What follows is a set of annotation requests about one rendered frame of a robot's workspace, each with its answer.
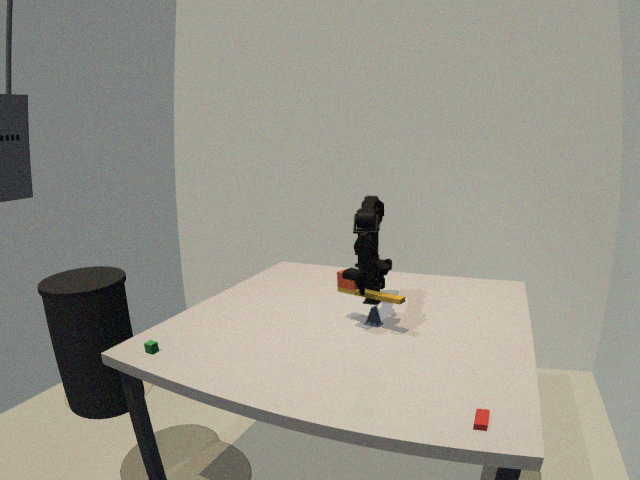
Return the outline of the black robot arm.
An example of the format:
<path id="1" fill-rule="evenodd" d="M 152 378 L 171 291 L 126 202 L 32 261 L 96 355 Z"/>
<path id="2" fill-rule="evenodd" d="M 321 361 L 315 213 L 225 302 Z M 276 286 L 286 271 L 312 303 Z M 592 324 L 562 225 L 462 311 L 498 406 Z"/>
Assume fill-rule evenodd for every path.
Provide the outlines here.
<path id="1" fill-rule="evenodd" d="M 366 196 L 362 202 L 362 208 L 358 209 L 355 214 L 353 229 L 353 233 L 358 234 L 354 250 L 359 256 L 368 256 L 372 250 L 377 252 L 375 258 L 373 256 L 368 258 L 365 270 L 371 271 L 377 276 L 371 290 L 378 292 L 385 288 L 383 275 L 387 275 L 388 271 L 392 269 L 392 260 L 380 260 L 378 255 L 378 231 L 382 216 L 384 216 L 384 204 L 376 196 Z"/>

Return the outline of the red rectangular block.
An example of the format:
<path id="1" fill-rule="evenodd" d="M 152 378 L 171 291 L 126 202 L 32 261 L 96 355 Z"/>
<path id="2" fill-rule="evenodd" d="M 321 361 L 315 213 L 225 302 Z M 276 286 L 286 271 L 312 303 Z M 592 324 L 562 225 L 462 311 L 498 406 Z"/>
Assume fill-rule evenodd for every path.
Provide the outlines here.
<path id="1" fill-rule="evenodd" d="M 487 426 L 489 424 L 489 411 L 487 409 L 477 409 L 475 413 L 475 422 L 474 422 L 474 430 L 483 430 L 487 431 Z"/>

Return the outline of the small green block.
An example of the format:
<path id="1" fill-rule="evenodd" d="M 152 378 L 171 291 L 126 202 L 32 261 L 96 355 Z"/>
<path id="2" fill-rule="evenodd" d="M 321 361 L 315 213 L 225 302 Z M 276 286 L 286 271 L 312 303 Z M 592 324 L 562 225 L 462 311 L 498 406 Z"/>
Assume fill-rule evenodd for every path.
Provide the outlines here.
<path id="1" fill-rule="evenodd" d="M 144 343 L 144 347 L 145 347 L 146 353 L 153 355 L 157 353 L 157 351 L 159 352 L 159 346 L 156 341 L 152 341 L 152 340 L 147 341 L 146 343 Z"/>

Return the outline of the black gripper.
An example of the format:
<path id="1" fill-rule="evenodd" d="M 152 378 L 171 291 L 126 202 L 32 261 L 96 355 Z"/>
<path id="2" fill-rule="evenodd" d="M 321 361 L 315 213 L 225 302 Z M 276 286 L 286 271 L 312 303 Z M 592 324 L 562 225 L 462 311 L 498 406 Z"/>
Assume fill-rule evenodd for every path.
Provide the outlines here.
<path id="1" fill-rule="evenodd" d="M 355 252 L 355 255 L 358 254 Z M 364 295 L 365 284 L 366 289 L 371 290 L 374 280 L 377 277 L 373 272 L 365 270 L 368 258 L 370 256 L 373 256 L 373 258 L 375 258 L 375 255 L 377 255 L 377 252 L 375 250 L 372 250 L 371 254 L 365 257 L 358 255 L 358 263 L 355 264 L 355 267 L 359 269 L 349 268 L 342 272 L 342 278 L 354 281 L 359 288 L 361 295 Z"/>

